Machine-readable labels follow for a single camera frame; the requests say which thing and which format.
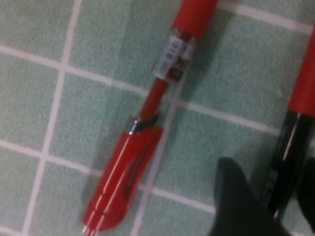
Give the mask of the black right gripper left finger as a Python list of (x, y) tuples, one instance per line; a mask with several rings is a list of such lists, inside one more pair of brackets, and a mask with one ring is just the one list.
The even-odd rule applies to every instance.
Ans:
[(217, 163), (215, 219), (211, 236), (282, 236), (277, 223), (253, 194), (242, 168), (230, 157)]

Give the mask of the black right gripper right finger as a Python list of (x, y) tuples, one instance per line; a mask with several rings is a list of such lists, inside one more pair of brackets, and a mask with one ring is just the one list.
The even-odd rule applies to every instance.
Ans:
[(309, 223), (315, 222), (315, 159), (309, 158), (304, 167), (298, 202)]

